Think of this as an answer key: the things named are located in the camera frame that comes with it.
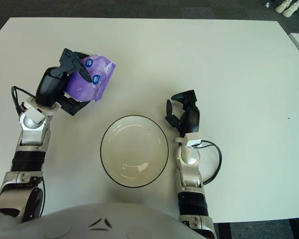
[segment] blue logo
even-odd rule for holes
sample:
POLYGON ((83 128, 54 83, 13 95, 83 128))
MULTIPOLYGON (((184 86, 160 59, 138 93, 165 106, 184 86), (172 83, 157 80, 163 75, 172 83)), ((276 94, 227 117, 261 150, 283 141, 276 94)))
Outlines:
POLYGON ((92 79, 93 79, 93 81, 92 81, 93 84, 94 84, 94 85, 97 85, 98 82, 99 82, 99 80, 100 80, 100 78, 101 78, 101 77, 100 77, 99 75, 94 75, 93 78, 92 78, 92 79))
POLYGON ((91 60, 91 59, 86 60, 86 62, 85 62, 86 67, 91 67, 92 65, 93 65, 93 60, 91 60))

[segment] white figurine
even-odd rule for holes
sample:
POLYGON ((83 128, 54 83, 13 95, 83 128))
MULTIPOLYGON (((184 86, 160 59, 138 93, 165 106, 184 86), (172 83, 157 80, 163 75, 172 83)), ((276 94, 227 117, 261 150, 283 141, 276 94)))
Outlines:
POLYGON ((275 11, 282 13, 285 17, 290 17, 295 11, 298 10, 299 7, 299 0, 290 6, 292 1, 293 0, 284 0, 281 5, 276 7, 275 11))

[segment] wire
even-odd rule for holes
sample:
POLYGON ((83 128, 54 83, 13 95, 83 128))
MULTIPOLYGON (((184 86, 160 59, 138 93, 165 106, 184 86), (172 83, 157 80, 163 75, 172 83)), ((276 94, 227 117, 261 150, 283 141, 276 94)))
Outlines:
POLYGON ((44 205, 45 205, 45 184, 44 184, 44 179, 42 177, 42 183, 43 183, 43 192, 44 192, 44 196, 43 196, 43 204, 42 204, 42 210, 40 213, 40 217, 42 216, 43 210, 44 210, 44 205))
POLYGON ((215 145, 213 142, 210 142, 210 141, 207 141, 207 140, 202 140, 201 142, 202 143, 209 143, 209 145, 206 145, 206 146, 203 146, 203 147, 195 147, 195 148, 206 148, 206 147, 209 147, 209 146, 214 146, 217 149, 218 157, 219 157, 218 166, 217 166, 214 174, 210 178, 208 178, 207 180, 205 180, 203 182, 203 185, 206 185, 206 184, 210 183, 211 181, 213 181, 216 178, 217 174, 219 173, 221 163, 222 163, 222 154, 221 154, 220 148, 217 145, 215 145))
POLYGON ((17 90, 27 94, 28 96, 31 96, 33 98, 35 98, 35 96, 31 93, 29 93, 28 91, 25 91, 24 89, 21 89, 17 86, 12 86, 11 87, 11 94, 12 94, 12 99, 13 99, 13 103, 15 105, 15 110, 16 112, 18 113, 18 115, 20 115, 22 113, 22 110, 21 110, 21 107, 19 105, 19 102, 18 102, 18 94, 17 94, 17 90))

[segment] floor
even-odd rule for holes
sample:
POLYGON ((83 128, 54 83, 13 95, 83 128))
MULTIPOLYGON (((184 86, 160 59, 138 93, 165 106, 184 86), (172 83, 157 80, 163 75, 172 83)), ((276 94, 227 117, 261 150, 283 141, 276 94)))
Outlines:
MULTIPOLYGON (((117 17, 248 19, 278 21, 299 33, 299 9, 286 18, 274 11, 282 0, 0 0, 0 29, 10 17, 117 17)), ((233 239, 292 239, 288 220, 231 223, 233 239)), ((230 235, 219 238, 230 238, 230 235)))

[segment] purple tissue pack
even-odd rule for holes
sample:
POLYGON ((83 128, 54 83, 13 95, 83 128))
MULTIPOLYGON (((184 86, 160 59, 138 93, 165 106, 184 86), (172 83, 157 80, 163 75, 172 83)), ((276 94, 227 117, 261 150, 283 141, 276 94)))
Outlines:
POLYGON ((96 102, 102 98, 116 64, 100 55, 88 56, 81 59, 81 62, 89 72, 92 82, 84 80, 76 71, 70 75, 65 92, 82 102, 96 102))

